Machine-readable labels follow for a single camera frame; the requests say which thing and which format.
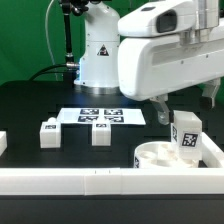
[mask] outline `white cube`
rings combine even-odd
[[[43,122],[40,129],[41,148],[61,147],[61,123],[57,121]]]
[[[0,131],[0,156],[7,148],[7,138],[6,138],[6,132]]]
[[[92,145],[93,146],[111,145],[111,125],[109,120],[93,121]]]
[[[174,111],[171,142],[181,159],[202,160],[202,122],[192,112]]]

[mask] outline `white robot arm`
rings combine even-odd
[[[147,3],[119,21],[127,36],[118,53],[121,92],[151,99],[159,120],[169,123],[167,94],[208,82],[203,93],[214,106],[224,76],[224,20],[218,0],[166,0]]]

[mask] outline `printed sheet with markers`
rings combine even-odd
[[[62,124],[90,124],[98,119],[108,119],[111,124],[146,124],[140,109],[62,108],[57,117]]]

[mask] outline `green background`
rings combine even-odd
[[[34,73],[52,64],[45,36],[45,14],[51,0],[1,0],[0,9],[0,84],[28,80]],[[124,16],[148,0],[112,0],[107,2]],[[73,53],[78,61],[84,53],[83,17],[71,16]],[[55,0],[49,16],[49,35],[56,63],[64,63],[65,37],[63,14]],[[224,103],[224,85],[218,93]]]

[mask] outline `black table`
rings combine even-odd
[[[203,131],[224,148],[224,106],[199,108],[202,91],[191,87],[169,94],[173,110],[192,111]],[[0,168],[133,167],[134,149],[148,141],[170,140],[149,101],[120,95],[92,96],[63,82],[9,82],[0,87],[0,130],[8,148]],[[62,147],[41,149],[40,126],[61,108],[139,108],[145,126],[112,125],[111,147],[91,146],[91,125],[63,125]],[[223,223],[223,195],[1,196],[0,223]]]

